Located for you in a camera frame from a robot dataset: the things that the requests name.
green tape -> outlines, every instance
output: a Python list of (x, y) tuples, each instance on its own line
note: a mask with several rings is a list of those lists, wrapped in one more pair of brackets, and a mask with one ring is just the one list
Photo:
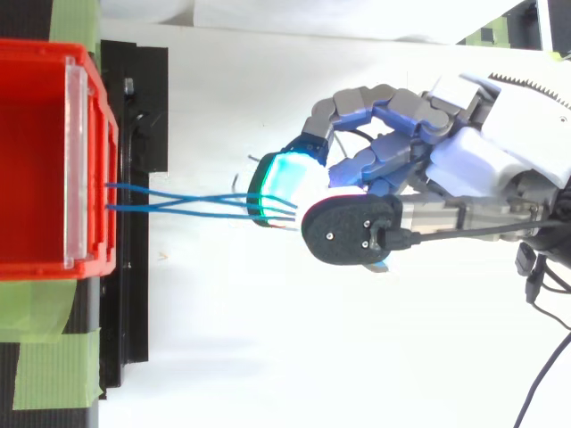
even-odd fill
[(468, 46), (487, 46), (487, 47), (504, 47), (510, 48), (508, 33), (508, 18), (501, 16), (497, 20), (493, 20), (484, 29), (493, 31), (493, 42), (482, 40), (482, 30), (479, 29), (475, 33), (466, 37), (466, 45)]
[(99, 330), (21, 345), (13, 410), (87, 408), (101, 393)]
[(493, 20), (487, 26), (493, 31), (494, 45), (497, 47), (509, 47), (508, 18), (501, 16)]
[(99, 0), (54, 0), (50, 41), (81, 43), (95, 54), (100, 15)]
[(76, 286), (75, 280), (0, 283), (0, 342), (57, 342)]

screw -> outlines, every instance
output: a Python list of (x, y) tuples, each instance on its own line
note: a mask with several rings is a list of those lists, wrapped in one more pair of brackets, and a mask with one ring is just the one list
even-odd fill
[(131, 96), (135, 93), (135, 83), (132, 78), (125, 79), (125, 95)]

black connector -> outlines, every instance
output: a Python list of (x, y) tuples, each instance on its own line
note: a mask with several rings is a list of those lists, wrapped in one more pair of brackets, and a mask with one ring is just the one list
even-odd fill
[(535, 300), (542, 289), (543, 279), (545, 278), (545, 261), (546, 257), (542, 254), (537, 257), (534, 270), (525, 281), (525, 301), (530, 305), (535, 304)]
[(526, 243), (519, 244), (519, 249), (517, 250), (516, 256), (516, 267), (517, 272), (521, 276), (530, 276), (532, 270), (534, 270), (535, 261), (537, 256), (532, 247)]
[(412, 245), (418, 245), (421, 241), (419, 232), (411, 232), (409, 229), (387, 229), (380, 232), (379, 241), (381, 247), (387, 251), (407, 250)]

gear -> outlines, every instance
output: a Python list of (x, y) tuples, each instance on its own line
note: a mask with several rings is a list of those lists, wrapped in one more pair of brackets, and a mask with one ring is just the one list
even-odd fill
[(546, 95), (554, 101), (557, 101), (559, 104), (571, 109), (571, 103), (562, 99), (559, 94), (555, 91), (550, 90), (546, 86), (540, 85), (537, 82), (532, 81), (531, 79), (523, 79), (523, 78), (512, 78), (511, 76), (507, 76), (505, 74), (500, 73), (492, 73), (489, 78), (491, 80), (496, 80), (498, 82), (509, 83), (510, 85), (516, 85), (521, 87), (528, 87), (533, 89), (540, 94)]

white table surface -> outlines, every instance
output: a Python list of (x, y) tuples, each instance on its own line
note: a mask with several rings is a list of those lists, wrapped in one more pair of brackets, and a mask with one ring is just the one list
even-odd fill
[[(248, 154), (283, 147), (341, 88), (551, 68), (542, 53), (124, 21), (103, 37), (170, 49), (170, 172), (152, 187), (180, 193), (227, 192)], [(251, 223), (152, 215), (150, 228), (151, 360), (127, 366), (102, 428), (512, 426), (566, 334), (525, 304), (516, 244), (426, 243), (376, 276)], [(569, 313), (566, 296), (538, 301)], [(568, 352), (525, 427), (569, 426), (570, 367)]]

